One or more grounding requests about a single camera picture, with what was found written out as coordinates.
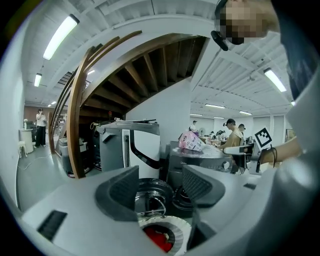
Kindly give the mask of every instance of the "person wearing glasses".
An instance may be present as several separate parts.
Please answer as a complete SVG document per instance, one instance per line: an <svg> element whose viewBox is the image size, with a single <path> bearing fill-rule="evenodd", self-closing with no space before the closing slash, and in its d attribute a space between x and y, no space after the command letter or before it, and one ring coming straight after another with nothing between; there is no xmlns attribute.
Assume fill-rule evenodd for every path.
<svg viewBox="0 0 320 256"><path fill-rule="evenodd" d="M310 40L316 42L314 8L301 10L300 4L286 0L220 0L215 9L217 31L212 31L214 41L228 50L225 40L241 45L250 39L263 38L269 31L278 32L288 59L288 75L293 99L300 95L319 66L319 52ZM302 15L307 17L308 26ZM276 147L277 162L302 153L297 138ZM273 153L266 150L260 162L273 161Z"/></svg>

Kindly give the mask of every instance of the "person wearing cap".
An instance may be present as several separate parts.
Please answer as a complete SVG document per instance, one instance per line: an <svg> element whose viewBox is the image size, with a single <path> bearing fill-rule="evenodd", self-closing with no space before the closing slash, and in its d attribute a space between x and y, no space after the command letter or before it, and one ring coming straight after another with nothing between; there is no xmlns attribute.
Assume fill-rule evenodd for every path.
<svg viewBox="0 0 320 256"><path fill-rule="evenodd" d="M229 130L231 130L232 133L230 134L226 143L223 145L217 146L217 148L220 150L223 150L224 148L239 147L243 141L244 136L236 126L236 121L233 119L228 119L228 121L226 121L225 126Z"/></svg>

